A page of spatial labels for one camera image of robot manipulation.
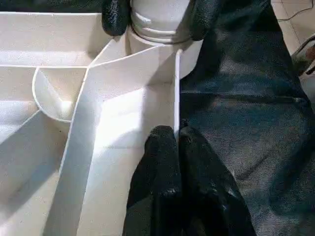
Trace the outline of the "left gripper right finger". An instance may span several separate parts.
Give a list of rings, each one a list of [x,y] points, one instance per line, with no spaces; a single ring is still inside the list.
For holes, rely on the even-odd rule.
[[[195,128],[179,132],[187,236],[254,236],[249,209],[234,176]]]

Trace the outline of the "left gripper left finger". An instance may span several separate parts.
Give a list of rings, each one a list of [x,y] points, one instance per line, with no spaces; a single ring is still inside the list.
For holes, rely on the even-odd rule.
[[[170,126],[148,135],[144,154],[130,182],[126,204],[126,236],[182,234],[182,178],[177,142]]]

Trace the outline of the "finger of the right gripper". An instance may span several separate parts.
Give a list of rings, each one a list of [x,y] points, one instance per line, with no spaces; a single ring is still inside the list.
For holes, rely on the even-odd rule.
[[[105,0],[101,8],[103,30],[110,36],[121,36],[130,23],[129,0]]]
[[[221,0],[190,0],[177,32],[185,40],[203,40],[215,26],[220,12]]]

